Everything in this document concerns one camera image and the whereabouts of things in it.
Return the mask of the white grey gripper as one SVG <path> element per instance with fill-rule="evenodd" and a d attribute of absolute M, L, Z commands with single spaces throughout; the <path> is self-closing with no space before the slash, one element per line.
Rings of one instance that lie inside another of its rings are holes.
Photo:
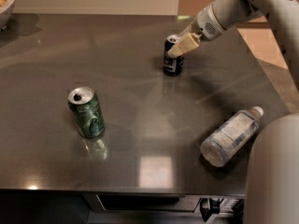
<path fill-rule="evenodd" d="M 177 58 L 199 47 L 201 41 L 207 42 L 223 35 L 227 30 L 227 18 L 223 6 L 211 3 L 202 9 L 192 22 L 179 33 L 180 38 L 167 52 Z"/>

